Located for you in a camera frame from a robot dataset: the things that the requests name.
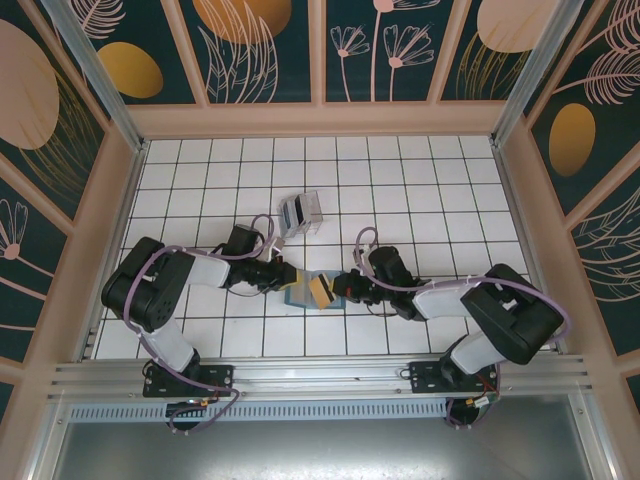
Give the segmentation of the clear acrylic card box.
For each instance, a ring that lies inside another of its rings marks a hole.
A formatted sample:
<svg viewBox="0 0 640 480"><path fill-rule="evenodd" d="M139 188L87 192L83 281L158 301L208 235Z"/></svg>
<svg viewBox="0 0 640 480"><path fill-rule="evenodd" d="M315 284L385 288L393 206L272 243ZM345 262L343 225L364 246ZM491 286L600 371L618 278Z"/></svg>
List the clear acrylic card box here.
<svg viewBox="0 0 640 480"><path fill-rule="evenodd" d="M302 227L297 226L292 231L285 232L282 216L281 216L281 204L285 200L294 200L294 198L300 194L290 195L284 198L278 205L277 214L278 214L278 220L279 220L280 236L285 240L294 238L296 236L315 234L319 230L323 222L323 214L320 206L318 192L311 191L311 192L306 192L301 194L306 196L309 203L309 210L310 210L309 222L305 226L302 226Z"/></svg>

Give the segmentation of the grey-blue card holder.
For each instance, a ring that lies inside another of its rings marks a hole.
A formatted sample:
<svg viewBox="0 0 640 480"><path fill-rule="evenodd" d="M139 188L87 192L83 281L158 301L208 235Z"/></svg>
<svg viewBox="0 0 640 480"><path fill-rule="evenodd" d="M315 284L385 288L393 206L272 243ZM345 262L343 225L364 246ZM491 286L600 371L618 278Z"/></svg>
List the grey-blue card holder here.
<svg viewBox="0 0 640 480"><path fill-rule="evenodd" d="M337 271L337 270L318 270L318 271L336 271L337 272L337 277L342 274L341 271ZM313 274L313 278L314 278L315 277L314 273L318 272L318 271L309 271L309 272L311 272ZM288 286L285 289L285 304L286 305L289 305L289 306L292 306L292 307L304 308L304 309L319 310L315 305L315 302L314 302L313 297L312 297L312 295L310 293L310 290L309 290L308 293L293 293L292 292L292 286L293 285L294 284Z"/></svg>

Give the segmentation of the aluminium side rail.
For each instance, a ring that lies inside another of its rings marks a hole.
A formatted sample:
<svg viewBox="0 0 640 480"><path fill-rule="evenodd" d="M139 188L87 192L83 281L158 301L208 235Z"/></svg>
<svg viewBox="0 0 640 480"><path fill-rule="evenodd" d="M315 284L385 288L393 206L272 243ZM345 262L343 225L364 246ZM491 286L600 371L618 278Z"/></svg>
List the aluminium side rail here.
<svg viewBox="0 0 640 480"><path fill-rule="evenodd" d="M536 257L536 253L532 248L529 230L524 217L524 211L522 209L521 201L519 200L518 194L515 189L515 183L511 178L508 164L499 148L492 146L491 150L497 164L497 169L505 190L505 196L509 205L510 212L512 214L518 241L523 252L524 261L530 277L529 282L543 293L546 293L546 281L541 274L540 265Z"/></svg>

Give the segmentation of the teal panel pink circle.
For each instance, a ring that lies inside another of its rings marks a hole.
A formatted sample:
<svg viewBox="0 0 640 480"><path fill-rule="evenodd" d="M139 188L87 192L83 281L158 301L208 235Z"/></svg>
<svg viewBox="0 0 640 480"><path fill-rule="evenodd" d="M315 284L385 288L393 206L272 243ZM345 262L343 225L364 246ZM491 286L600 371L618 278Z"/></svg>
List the teal panel pink circle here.
<svg viewBox="0 0 640 480"><path fill-rule="evenodd" d="M554 8L555 0L472 0L441 99L507 99Z"/></svg>

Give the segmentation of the teal panel pink flowers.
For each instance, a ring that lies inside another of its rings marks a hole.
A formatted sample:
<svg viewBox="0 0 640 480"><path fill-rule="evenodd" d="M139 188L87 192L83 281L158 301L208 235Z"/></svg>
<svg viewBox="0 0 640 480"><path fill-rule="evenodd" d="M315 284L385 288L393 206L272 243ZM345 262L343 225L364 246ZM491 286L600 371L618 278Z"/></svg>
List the teal panel pink flowers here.
<svg viewBox="0 0 640 480"><path fill-rule="evenodd" d="M453 0L326 0L325 98L425 101Z"/></svg>

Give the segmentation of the wide aluminium base rail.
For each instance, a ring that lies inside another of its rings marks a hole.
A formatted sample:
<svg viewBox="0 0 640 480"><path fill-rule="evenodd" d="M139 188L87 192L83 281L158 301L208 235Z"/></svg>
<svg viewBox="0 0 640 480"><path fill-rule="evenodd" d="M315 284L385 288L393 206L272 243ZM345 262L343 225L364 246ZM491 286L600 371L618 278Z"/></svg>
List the wide aluminium base rail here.
<svg viewBox="0 0 640 480"><path fill-rule="evenodd" d="M337 400L407 398L409 382L400 371L429 355L356 355L213 359L234 367L233 386L241 398L259 400ZM55 366L47 398L66 402L142 400L143 359L90 360ZM543 351L529 364L500 367L503 396L589 392L593 388L579 355Z"/></svg>

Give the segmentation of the teal panel small orange oval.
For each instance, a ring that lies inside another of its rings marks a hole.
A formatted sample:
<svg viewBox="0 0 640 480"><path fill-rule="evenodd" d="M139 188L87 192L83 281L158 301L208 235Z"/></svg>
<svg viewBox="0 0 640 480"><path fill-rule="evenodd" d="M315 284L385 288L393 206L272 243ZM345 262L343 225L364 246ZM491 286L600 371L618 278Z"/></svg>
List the teal panel small orange oval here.
<svg viewBox="0 0 640 480"><path fill-rule="evenodd" d="M195 102L161 0L67 0L125 104Z"/></svg>

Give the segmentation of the teal panel large pink disc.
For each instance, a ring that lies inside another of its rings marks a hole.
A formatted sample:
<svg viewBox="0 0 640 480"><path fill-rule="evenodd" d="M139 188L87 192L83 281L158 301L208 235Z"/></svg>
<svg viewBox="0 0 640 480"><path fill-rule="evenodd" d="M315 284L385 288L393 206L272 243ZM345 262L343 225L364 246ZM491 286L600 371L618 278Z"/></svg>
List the teal panel large pink disc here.
<svg viewBox="0 0 640 480"><path fill-rule="evenodd" d="M0 165L74 223L105 137L19 0L0 0Z"/></svg>

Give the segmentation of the gold credit card black stripe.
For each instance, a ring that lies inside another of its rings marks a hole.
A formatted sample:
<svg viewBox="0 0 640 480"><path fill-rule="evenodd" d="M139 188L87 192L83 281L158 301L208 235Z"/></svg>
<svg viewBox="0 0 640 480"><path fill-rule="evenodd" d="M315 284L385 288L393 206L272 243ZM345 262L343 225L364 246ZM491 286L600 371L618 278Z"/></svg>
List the gold credit card black stripe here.
<svg viewBox="0 0 640 480"><path fill-rule="evenodd" d="M309 283L309 290L316 307L319 310L326 309L331 302L331 296L334 295L331 286L314 277Z"/></svg>

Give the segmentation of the aluminium corner post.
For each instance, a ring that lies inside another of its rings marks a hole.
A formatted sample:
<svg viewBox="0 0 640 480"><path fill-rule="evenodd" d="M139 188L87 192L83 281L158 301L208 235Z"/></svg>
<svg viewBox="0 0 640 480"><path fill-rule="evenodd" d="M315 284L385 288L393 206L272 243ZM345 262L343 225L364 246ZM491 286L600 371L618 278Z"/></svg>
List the aluminium corner post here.
<svg viewBox="0 0 640 480"><path fill-rule="evenodd" d="M585 1L558 0L489 136L493 150L499 150L508 140L536 88L543 82L570 30L575 24L580 24L578 17L584 9Z"/></svg>
<svg viewBox="0 0 640 480"><path fill-rule="evenodd" d="M107 40L126 17L124 0L38 1L127 143L140 151L143 137L92 43Z"/></svg>

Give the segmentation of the teal panel single pink flower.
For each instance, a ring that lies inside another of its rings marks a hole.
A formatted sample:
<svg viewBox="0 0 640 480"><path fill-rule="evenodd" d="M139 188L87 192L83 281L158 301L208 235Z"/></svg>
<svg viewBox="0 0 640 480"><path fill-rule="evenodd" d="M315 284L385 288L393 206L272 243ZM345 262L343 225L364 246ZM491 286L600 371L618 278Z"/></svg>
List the teal panel single pink flower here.
<svg viewBox="0 0 640 480"><path fill-rule="evenodd" d="M24 360L66 241L0 178L0 357Z"/></svg>

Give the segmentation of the teal panel pink leaf lines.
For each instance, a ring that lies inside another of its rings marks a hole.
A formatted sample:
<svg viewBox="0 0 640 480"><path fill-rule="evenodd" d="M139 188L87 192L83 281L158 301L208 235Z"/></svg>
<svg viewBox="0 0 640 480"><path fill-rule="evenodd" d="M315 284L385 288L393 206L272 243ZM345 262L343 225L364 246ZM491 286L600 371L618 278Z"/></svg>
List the teal panel pink leaf lines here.
<svg viewBox="0 0 640 480"><path fill-rule="evenodd" d="M640 167L572 237L615 354L640 349Z"/></svg>

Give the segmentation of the teal panel orange circle leaves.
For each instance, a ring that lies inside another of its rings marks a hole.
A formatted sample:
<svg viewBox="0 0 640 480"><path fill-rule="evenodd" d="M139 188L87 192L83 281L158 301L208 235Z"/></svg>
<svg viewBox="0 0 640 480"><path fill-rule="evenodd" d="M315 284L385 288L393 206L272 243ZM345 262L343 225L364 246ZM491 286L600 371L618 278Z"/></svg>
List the teal panel orange circle leaves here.
<svg viewBox="0 0 640 480"><path fill-rule="evenodd" d="M309 103L309 0L178 0L210 104Z"/></svg>

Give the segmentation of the teal panel orange oval feather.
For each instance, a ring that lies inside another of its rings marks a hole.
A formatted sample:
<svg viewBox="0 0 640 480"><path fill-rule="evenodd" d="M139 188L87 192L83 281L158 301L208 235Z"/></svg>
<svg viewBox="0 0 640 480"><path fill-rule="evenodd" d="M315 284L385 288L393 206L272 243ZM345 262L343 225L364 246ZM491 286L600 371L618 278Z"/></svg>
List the teal panel orange oval feather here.
<svg viewBox="0 0 640 480"><path fill-rule="evenodd" d="M640 144L640 0L604 0L529 137L561 216Z"/></svg>

